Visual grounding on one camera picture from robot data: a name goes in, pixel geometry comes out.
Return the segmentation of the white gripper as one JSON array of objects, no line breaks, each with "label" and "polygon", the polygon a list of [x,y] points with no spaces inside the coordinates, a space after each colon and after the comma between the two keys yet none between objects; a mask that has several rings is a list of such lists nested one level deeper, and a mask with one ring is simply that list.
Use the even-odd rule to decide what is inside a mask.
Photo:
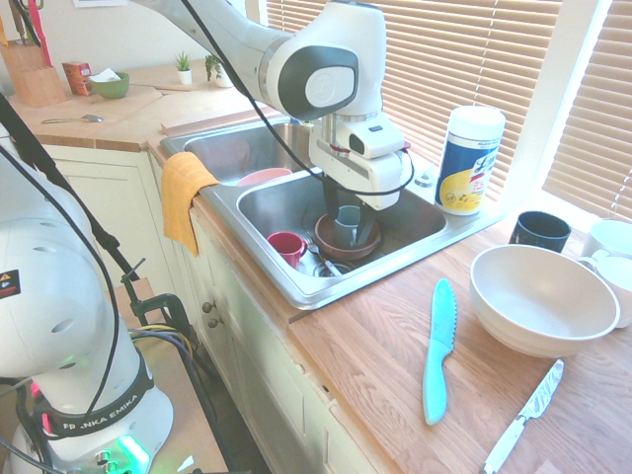
[{"label": "white gripper", "polygon": [[325,148],[324,141],[310,139],[309,158],[328,176],[322,179],[327,213],[332,221],[338,218],[340,185],[355,190],[355,195],[362,200],[355,244],[362,245],[374,226],[376,210],[386,209],[399,199],[397,188],[402,185],[402,158],[398,153],[389,153],[366,159],[354,151],[338,156],[332,149],[326,151]]}]

